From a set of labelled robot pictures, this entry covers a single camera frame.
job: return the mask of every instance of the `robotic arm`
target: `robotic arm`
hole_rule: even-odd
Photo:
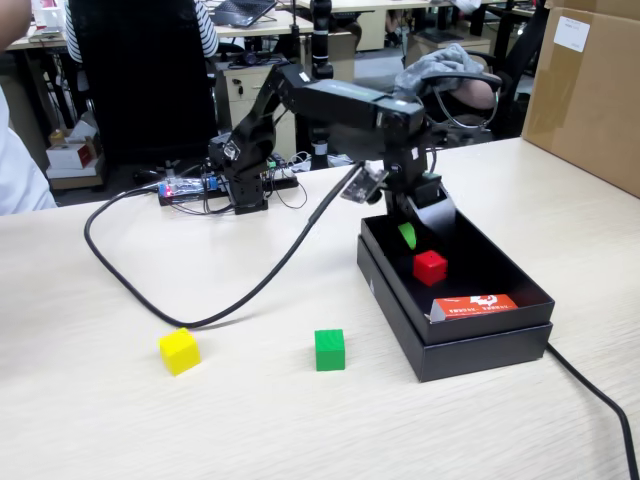
[[[341,123],[383,135],[386,178],[373,185],[369,182],[371,190],[356,196],[361,197],[359,200],[352,200],[377,201],[384,180],[390,215],[419,220],[434,230],[442,228],[441,223],[452,221],[455,208],[441,188],[440,176],[426,173],[425,142],[429,125],[422,104],[338,80],[310,80],[302,66],[295,64],[274,67],[253,108],[233,130],[227,143],[222,148],[210,145],[214,169],[228,180],[229,195],[237,214],[268,208],[261,173],[267,170],[267,158],[275,145],[273,113],[280,104],[311,120]],[[412,153],[415,148],[418,149],[416,159]],[[433,213],[439,210],[442,212],[435,215],[434,220]]]

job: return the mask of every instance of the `red and white package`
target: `red and white package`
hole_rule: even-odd
[[[508,295],[436,298],[431,306],[431,323],[514,310],[516,308],[518,306],[513,303],[513,300]]]

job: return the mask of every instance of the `red box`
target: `red box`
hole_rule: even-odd
[[[429,250],[413,257],[413,276],[427,286],[447,278],[447,260]]]
[[[436,298],[431,307],[431,323],[514,310],[516,308],[518,306],[513,303],[513,300],[508,295]]]

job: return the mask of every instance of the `yellow cube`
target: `yellow cube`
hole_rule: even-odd
[[[198,344],[186,328],[162,337],[158,344],[164,364],[174,375],[179,375],[200,363]]]

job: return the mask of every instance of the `brown cardboard box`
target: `brown cardboard box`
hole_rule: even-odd
[[[640,197],[640,0],[547,4],[522,135]]]

